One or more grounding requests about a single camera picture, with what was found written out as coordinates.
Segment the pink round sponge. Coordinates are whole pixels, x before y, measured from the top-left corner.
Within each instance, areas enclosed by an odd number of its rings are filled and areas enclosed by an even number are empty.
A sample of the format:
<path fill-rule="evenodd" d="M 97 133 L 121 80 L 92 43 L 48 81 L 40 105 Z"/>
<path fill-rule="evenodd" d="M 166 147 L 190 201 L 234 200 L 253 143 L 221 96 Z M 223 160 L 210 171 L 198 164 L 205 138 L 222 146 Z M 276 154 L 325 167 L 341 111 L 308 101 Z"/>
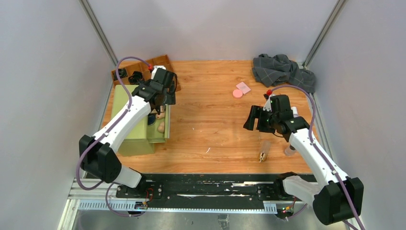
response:
<path fill-rule="evenodd" d="M 240 89 L 235 89 L 232 92 L 232 96 L 236 99 L 240 99 L 244 96 L 244 93 Z"/>

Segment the pink square pad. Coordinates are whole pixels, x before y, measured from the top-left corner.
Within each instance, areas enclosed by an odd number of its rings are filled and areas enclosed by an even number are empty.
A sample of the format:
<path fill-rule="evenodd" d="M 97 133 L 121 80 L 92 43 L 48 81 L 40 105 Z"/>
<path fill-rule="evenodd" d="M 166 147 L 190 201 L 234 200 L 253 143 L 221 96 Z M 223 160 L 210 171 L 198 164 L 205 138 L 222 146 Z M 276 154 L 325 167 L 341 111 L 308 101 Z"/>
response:
<path fill-rule="evenodd" d="M 244 82 L 240 82 L 239 84 L 236 85 L 236 87 L 242 91 L 243 94 L 247 94 L 248 92 L 251 91 L 251 88 L 249 88 Z"/>

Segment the green drawer box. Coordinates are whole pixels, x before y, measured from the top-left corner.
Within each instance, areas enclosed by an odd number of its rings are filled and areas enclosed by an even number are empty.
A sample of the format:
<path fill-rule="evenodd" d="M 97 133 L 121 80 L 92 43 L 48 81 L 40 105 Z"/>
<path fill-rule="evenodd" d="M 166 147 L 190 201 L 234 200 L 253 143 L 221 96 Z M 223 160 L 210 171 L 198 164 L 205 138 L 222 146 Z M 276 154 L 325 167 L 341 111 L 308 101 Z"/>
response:
<path fill-rule="evenodd" d="M 121 85 L 117 85 L 113 92 L 111 118 L 127 103 L 128 95 Z M 156 120 L 153 126 L 147 125 L 147 117 L 144 117 L 129 133 L 121 144 L 118 153 L 124 157 L 139 156 L 155 153 L 158 143 L 166 143 L 170 132 L 170 109 L 171 105 L 165 106 L 166 117 Z M 165 122 L 165 132 L 157 132 L 161 122 Z"/>

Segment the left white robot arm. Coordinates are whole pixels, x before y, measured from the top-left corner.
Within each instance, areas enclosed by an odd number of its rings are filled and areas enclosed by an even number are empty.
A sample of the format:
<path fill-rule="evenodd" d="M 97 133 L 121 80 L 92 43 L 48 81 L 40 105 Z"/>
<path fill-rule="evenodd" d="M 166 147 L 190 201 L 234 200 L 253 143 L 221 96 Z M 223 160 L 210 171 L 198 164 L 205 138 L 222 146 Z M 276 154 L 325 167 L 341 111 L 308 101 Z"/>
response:
<path fill-rule="evenodd" d="M 135 198 L 146 194 L 147 185 L 144 176 L 136 170 L 123 166 L 116 153 L 124 139 L 134 127 L 153 110 L 161 112 L 166 104 L 175 104 L 172 97 L 177 89 L 177 75 L 164 67 L 152 70 L 151 79 L 141 83 L 132 92 L 123 87 L 128 101 L 116 116 L 92 136 L 84 135 L 79 140 L 79 161 L 76 166 L 76 179 L 84 190 L 97 187 L 86 187 L 80 181 L 79 171 L 84 170 L 101 182 L 121 184 L 128 187 L 128 192 Z"/>

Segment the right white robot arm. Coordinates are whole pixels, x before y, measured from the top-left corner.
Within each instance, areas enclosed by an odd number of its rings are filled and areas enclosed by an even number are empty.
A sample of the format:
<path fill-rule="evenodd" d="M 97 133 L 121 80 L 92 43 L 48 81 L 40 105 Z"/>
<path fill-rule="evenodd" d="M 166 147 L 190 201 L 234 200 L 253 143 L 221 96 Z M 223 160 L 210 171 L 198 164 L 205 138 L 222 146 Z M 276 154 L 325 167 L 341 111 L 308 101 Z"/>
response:
<path fill-rule="evenodd" d="M 278 133 L 305 160 L 317 183 L 312 184 L 299 175 L 287 172 L 276 180 L 274 194 L 285 200 L 295 196 L 313 208 L 324 225 L 358 218 L 361 214 L 364 185 L 358 177 L 351 178 L 322 148 L 310 124 L 295 116 L 287 95 L 270 96 L 264 106 L 251 106 L 247 130 Z"/>

